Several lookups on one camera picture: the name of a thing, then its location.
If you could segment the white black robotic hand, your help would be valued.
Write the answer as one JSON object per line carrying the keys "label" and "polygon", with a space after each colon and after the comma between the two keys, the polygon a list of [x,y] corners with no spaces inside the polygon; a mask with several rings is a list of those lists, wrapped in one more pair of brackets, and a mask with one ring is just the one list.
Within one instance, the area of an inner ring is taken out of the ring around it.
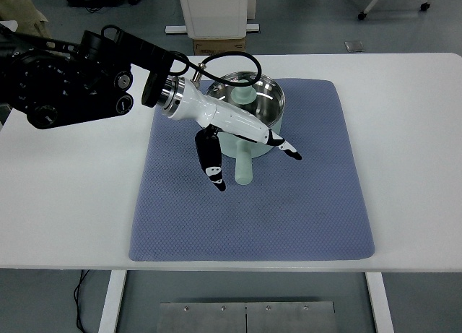
{"label": "white black robotic hand", "polygon": [[[232,99],[247,104],[254,101],[256,91],[250,73],[230,74]],[[194,120],[201,130],[195,136],[201,169],[220,190],[226,189],[222,174],[222,156],[235,159],[235,181],[247,185],[253,180],[251,160],[266,154],[272,147],[301,160],[300,153],[279,133],[260,119],[231,103],[213,98],[198,90],[183,77],[167,79],[157,101],[161,111],[172,120]]]}

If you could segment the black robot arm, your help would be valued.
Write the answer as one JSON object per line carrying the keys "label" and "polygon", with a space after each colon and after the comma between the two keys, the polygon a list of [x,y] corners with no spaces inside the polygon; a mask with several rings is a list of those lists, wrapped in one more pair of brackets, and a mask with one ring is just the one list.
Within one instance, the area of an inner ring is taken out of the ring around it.
{"label": "black robot arm", "polygon": [[15,33],[1,26],[1,101],[37,129],[127,114],[134,99],[132,66],[151,72],[153,107],[175,55],[122,30],[113,39],[85,31],[80,44]]}

